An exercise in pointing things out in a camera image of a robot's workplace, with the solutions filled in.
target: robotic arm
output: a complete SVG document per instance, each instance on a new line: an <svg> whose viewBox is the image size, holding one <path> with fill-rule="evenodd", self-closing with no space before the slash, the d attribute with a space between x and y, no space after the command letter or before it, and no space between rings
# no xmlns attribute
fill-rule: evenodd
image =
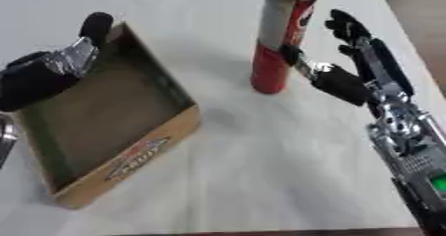
<svg viewBox="0 0 446 236"><path fill-rule="evenodd" d="M332 10L326 21L343 40L358 76L314 62L290 45L284 59L317 89L356 106L367 104L375 122L366 127L374 149L426 235L446 235L446 135L435 119L411 101L413 88L385 44L350 15Z"/></svg>
<svg viewBox="0 0 446 236"><path fill-rule="evenodd" d="M90 70L112 27L111 15L90 15L78 40L54 52L22 57L0 72L0 111L14 112L74 86ZM17 139L12 119L0 114L0 169Z"/></svg>

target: black fingertip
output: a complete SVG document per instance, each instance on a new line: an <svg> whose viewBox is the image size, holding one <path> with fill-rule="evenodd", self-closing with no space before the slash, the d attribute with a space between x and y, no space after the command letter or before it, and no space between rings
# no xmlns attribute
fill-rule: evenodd
<svg viewBox="0 0 446 236"><path fill-rule="evenodd" d="M280 53L285 62L287 62L289 66L293 66L299 61L299 56L301 55L302 50L291 44L284 44L280 48Z"/></svg>
<svg viewBox="0 0 446 236"><path fill-rule="evenodd" d="M336 22L334 20L326 20L326 27L334 30L336 29Z"/></svg>
<svg viewBox="0 0 446 236"><path fill-rule="evenodd" d="M347 45L339 45L339 47L337 48L342 54L346 55L346 56L351 56L354 52L354 49L351 46L347 46Z"/></svg>
<svg viewBox="0 0 446 236"><path fill-rule="evenodd" d="M104 12L95 12L87 17L80 31L80 37L92 39L95 47L100 47L112 28L113 17Z"/></svg>
<svg viewBox="0 0 446 236"><path fill-rule="evenodd" d="M333 35L334 35L336 38L338 38L338 39L341 39L341 40L344 40L344 39L345 39L345 35L344 35L344 33L343 33L342 31L340 31L340 30L334 30L334 31L333 31Z"/></svg>

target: can label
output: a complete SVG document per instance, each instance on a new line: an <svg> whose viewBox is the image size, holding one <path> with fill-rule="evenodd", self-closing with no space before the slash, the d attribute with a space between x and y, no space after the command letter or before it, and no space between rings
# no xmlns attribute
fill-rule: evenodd
<svg viewBox="0 0 446 236"><path fill-rule="evenodd" d="M316 0L266 0L254 57L253 87L273 94L284 86L288 66L278 52L283 44L299 45Z"/></svg>

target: black robotic finger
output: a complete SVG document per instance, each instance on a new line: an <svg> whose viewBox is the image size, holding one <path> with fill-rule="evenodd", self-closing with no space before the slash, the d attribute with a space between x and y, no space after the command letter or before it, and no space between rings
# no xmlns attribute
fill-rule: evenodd
<svg viewBox="0 0 446 236"><path fill-rule="evenodd" d="M28 67L21 67L23 64L20 64L2 72L0 111L13 112L53 97L72 87L79 80L72 75L52 72L39 59L32 62Z"/></svg>
<svg viewBox="0 0 446 236"><path fill-rule="evenodd" d="M387 46L379 39L373 39L370 45L374 48L376 57L381 61L384 70L394 80L398 85L410 96L412 97L415 92L413 90L412 84L402 72L400 66L396 62L392 53L388 50Z"/></svg>
<svg viewBox="0 0 446 236"><path fill-rule="evenodd" d="M368 30L355 18L340 10L331 11L332 18L326 21L326 26L334 31L334 36L354 46L361 37L370 38Z"/></svg>
<svg viewBox="0 0 446 236"><path fill-rule="evenodd" d="M370 99L370 92L362 83L362 79L343 68L333 65L329 72L320 72L312 81L312 85L338 99L362 106Z"/></svg>
<svg viewBox="0 0 446 236"><path fill-rule="evenodd" d="M91 68L112 27L112 16L94 13L84 22L72 46L36 52L0 72L0 111L12 112L52 98L74 86Z"/></svg>

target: table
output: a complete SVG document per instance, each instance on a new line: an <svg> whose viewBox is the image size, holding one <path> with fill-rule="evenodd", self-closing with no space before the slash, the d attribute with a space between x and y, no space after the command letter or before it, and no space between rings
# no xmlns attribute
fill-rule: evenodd
<svg viewBox="0 0 446 236"><path fill-rule="evenodd" d="M401 26L426 63L432 77L446 95L446 0L387 0ZM209 234L210 236L418 236L418 228L347 230L347 231L293 231L240 234Z"/></svg>
<svg viewBox="0 0 446 236"><path fill-rule="evenodd" d="M156 160L153 165L133 176L131 180L123 182L120 187L82 212L66 212L42 204L42 199L45 199L44 194L41 193L43 187L37 183L39 176L36 175L35 165L28 161L26 142L21 141L17 146L21 151L14 152L11 160L5 164L4 171L7 173L0 173L2 183L0 185L2 190L0 226L2 229L15 232L15 235L29 235L26 233L32 232L35 235L65 236L169 230L184 232L239 231L258 228L264 230L270 228L272 230L355 228L355 224L361 224L362 226L356 228L362 228L376 227L376 224L383 227L387 227L386 224L404 226L413 224L402 203L394 203L398 199L382 161L372 152L355 152L369 150L369 142L362 133L358 132L360 127L352 126L351 123L351 121L358 121L360 125L366 124L369 121L369 115L365 111L353 110L341 102L335 103L324 94L315 92L297 75L292 76L290 87L279 96L269 98L253 94L247 78L251 67L253 41L256 36L253 30L258 28L259 11L257 10L260 10L262 0L33 1L36 4L39 3L37 4L39 8L44 8L46 11L39 11L33 4L18 2L14 5L15 11L8 11L8 4L14 4L16 0L2 0L0 3L0 11L6 15L3 22L5 27L0 29L1 35L5 37L0 43L0 46L5 48L1 60L11 60L36 49L49 49L45 47L48 45L42 44L43 41L45 44L54 44L55 47L66 45L72 39L69 34L76 33L79 28L73 24L73 21L81 22L82 16L86 16L92 10L106 10L116 16L124 13L121 19L128 20L136 31L142 33L142 40L149 44L160 61L168 65L172 75L178 78L180 83L184 83L185 88L191 91L192 96L202 105L204 129L179 146L175 152L165 154L165 158ZM170 11L156 11L157 8L163 6L160 2L169 4L171 1L173 3L169 6ZM351 0L322 0L322 3L324 7L320 9L324 9L324 14L315 14L316 22L319 24L312 25L309 35L315 35L314 37L317 38L318 35L323 34L319 38L326 42L315 46L311 42L317 42L319 39L314 39L307 43L306 49L315 56L325 56L327 60L335 60L342 65L348 65L348 59L335 52L338 42L329 32L321 31L322 22L327 16L329 6L345 7L363 18L366 18L367 14L361 11L363 5L351 3ZM363 0L363 3L367 7L373 7L376 3L382 6L383 1ZM238 12L237 17L232 15L234 9ZM200 24L201 22L196 19L203 12L212 16L207 19L206 25ZM382 28L383 26L380 26L378 22L370 21L370 19L367 24L370 24L377 35L384 36L386 39L396 35L395 39L389 40L389 43L391 47L401 48L397 54L408 65L409 77L414 78L421 94L428 95L420 96L422 104L441 115L444 105L436 103L441 95L432 84L426 70L423 69L419 58L414 55L411 45L406 41L399 27L395 27L393 16L387 7L382 8L382 11L378 13L382 14L381 17L389 18L390 23L387 26L389 28ZM55 25L54 16L61 15L64 17L59 18L58 25ZM180 25L175 23L176 18L182 20ZM216 33L215 27L218 27L222 33ZM234 39L240 37L240 40L234 42ZM251 114L245 107L247 101L255 103L255 109L260 110L260 113ZM331 115L327 113L327 106L333 110ZM317 108L324 109L324 112L319 115L314 112ZM275 119L270 114L271 110L278 110L281 114L288 115L290 120L281 120L274 130L264 127L265 123L268 127L275 125L272 123ZM296 112L304 112L308 116L303 117L297 115ZM341 120L333 121L332 117L339 117ZM308 127L297 127L299 123ZM320 128L318 125L324 125L327 128ZM337 132L340 126L343 127L343 131ZM346 147L345 143L336 140L334 133L340 134L340 138L351 139L353 136L353 140L358 139L358 141L347 143L348 147ZM314 138L306 137L308 134L317 135L318 141L312 142ZM249 150L252 151L247 152L245 144L241 144L241 142L246 143L245 141L248 141L248 145L252 147ZM225 147L225 151L221 152L217 147ZM308 153L309 159L300 156L306 154L308 150L312 151ZM342 158L347 159L345 165L340 166L336 155L332 157L332 162L327 162L325 160L327 150L337 152L339 155L343 154ZM259 165L248 169L249 164L245 163L247 161L263 167ZM294 161L300 161L299 166L293 164ZM313 168L313 161L317 161L320 167ZM345 170L345 174L339 174L338 171L332 175L332 167ZM312 186L312 182L308 182L305 177L308 169L313 169L311 170L313 174L318 172L316 182L325 179L325 183L336 188L332 188L329 193L318 192L317 188L312 187L296 188L295 182ZM187 173L183 174L184 171L198 179L188 178ZM153 173L158 173L162 177L150 176ZM368 184L361 178L351 176L355 173L357 175L374 173L373 189L361 194L367 195L368 192L377 194L380 204L372 201L372 198L367 199L357 194L355 189L357 184L364 187ZM338 180L342 185L334 185ZM244 183L249 181L255 183L257 190L262 190L260 191L262 195L250 194L252 188L244 187ZM271 187L269 183L277 186L279 190ZM185 185L189 186L188 192L182 194ZM147 191L145 188L147 186L155 191ZM287 202L295 199L297 194L305 201ZM231 197L242 198L242 201L237 202L242 206L220 205L219 202L229 201ZM332 202L330 198L348 203L348 205L346 208L337 209L338 204ZM201 205L189 206L188 203ZM319 203L329 205L326 208L337 213L323 214L321 210L315 210L314 207L319 206ZM301 221L300 214L295 217L296 214L293 212L288 213L290 212L288 205L298 205L299 210L305 212L305 218L308 218L308 221ZM181 210L184 213L176 211L178 206L182 207ZM246 207L255 209L248 212ZM164 219L155 215L159 212L162 216L179 217L174 224L164 223ZM321 214L324 219L322 222L320 221ZM363 220L355 220L355 214L365 216ZM241 220L243 216L249 216L250 221ZM137 219L138 222L130 226L125 223L125 221L130 221L129 219ZM394 231L387 230L382 233L391 235Z"/></svg>

